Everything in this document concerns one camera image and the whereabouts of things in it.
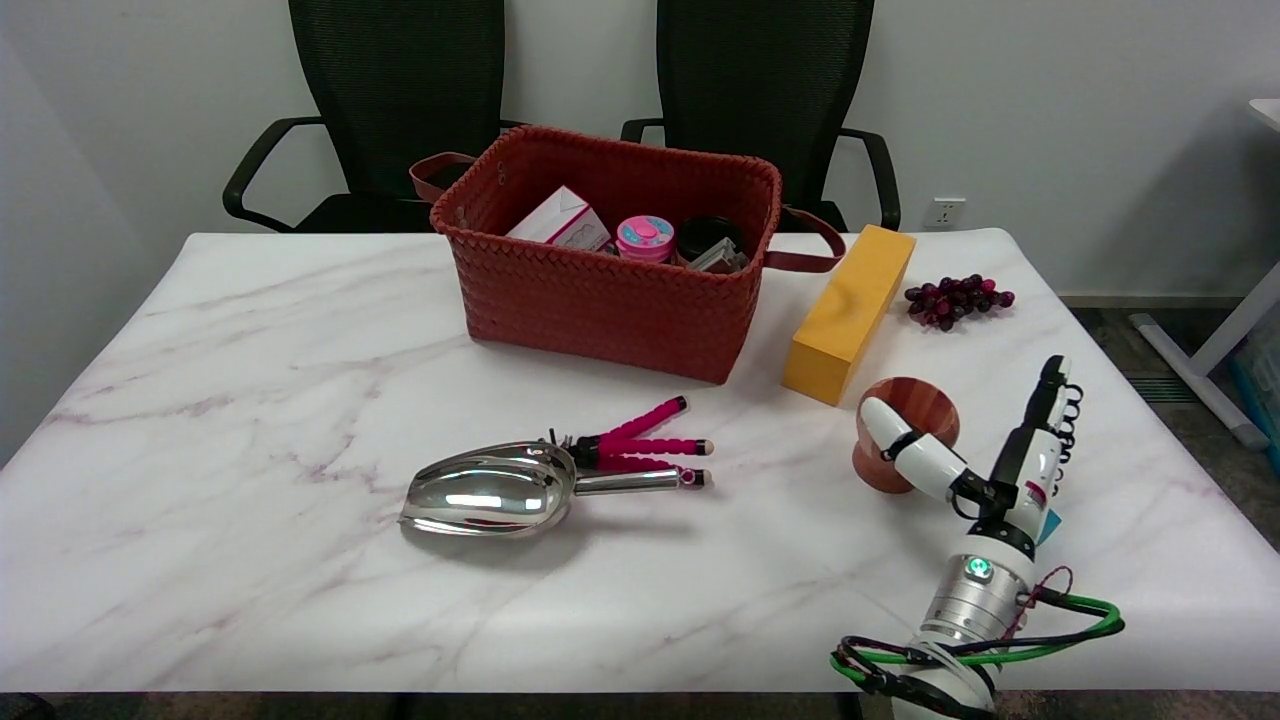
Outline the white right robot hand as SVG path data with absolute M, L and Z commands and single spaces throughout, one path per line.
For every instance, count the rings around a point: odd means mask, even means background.
M 1046 360 L 1021 424 L 1010 430 L 986 477 L 881 398 L 864 400 L 859 418 L 879 459 L 911 488 L 950 503 L 972 521 L 970 536 L 1001 541 L 1033 559 L 1059 492 L 1060 468 L 1075 445 L 1083 391 L 1069 380 L 1070 369 L 1062 355 Z

